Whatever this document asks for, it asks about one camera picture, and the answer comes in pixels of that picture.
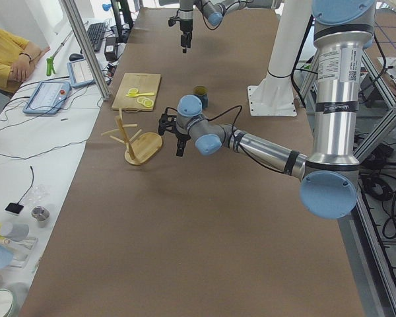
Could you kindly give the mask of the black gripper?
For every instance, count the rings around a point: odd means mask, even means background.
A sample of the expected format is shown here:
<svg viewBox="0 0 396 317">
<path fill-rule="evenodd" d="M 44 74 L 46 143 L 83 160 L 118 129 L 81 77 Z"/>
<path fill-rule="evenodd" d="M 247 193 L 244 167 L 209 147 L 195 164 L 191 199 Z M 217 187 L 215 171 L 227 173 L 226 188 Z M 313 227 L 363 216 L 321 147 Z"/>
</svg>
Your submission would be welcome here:
<svg viewBox="0 0 396 317">
<path fill-rule="evenodd" d="M 192 20 L 180 20 L 181 34 L 181 47 L 182 52 L 187 53 L 187 49 L 191 48 L 192 32 L 193 32 L 193 21 Z"/>
<path fill-rule="evenodd" d="M 185 151 L 185 145 L 190 140 L 190 136 L 188 133 L 184 133 L 180 131 L 177 127 L 174 128 L 175 136 L 177 138 L 177 150 L 176 156 L 181 157 Z"/>
</svg>

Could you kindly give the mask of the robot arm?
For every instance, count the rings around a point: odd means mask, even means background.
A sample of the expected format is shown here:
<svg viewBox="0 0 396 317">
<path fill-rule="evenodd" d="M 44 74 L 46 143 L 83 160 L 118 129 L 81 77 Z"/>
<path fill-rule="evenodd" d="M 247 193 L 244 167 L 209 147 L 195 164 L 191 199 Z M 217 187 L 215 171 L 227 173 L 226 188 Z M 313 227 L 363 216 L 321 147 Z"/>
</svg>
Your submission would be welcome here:
<svg viewBox="0 0 396 317">
<path fill-rule="evenodd" d="M 213 1 L 179 1 L 180 7 L 174 17 L 170 17 L 168 21 L 169 27 L 180 24 L 181 36 L 180 46 L 182 52 L 187 53 L 191 48 L 193 38 L 193 12 L 194 8 L 198 9 L 203 20 L 209 23 L 213 30 L 217 29 L 223 18 L 234 11 L 245 8 L 252 9 L 278 9 L 281 1 L 221 1 L 214 3 Z"/>
<path fill-rule="evenodd" d="M 243 153 L 264 167 L 300 180 L 300 199 L 314 215 L 338 219 L 349 214 L 357 200 L 357 158 L 354 130 L 362 52 L 374 36 L 373 1 L 181 1 L 170 19 L 179 23 L 181 46 L 191 46 L 193 10 L 219 26 L 223 18 L 244 8 L 282 9 L 266 77 L 247 89 L 252 116 L 293 116 L 293 72 L 308 28 L 318 58 L 313 152 L 305 156 L 242 131 L 233 124 L 212 124 L 197 96 L 180 99 L 177 114 L 159 133 L 177 137 L 177 156 L 193 141 L 202 155 L 221 147 Z"/>
</svg>

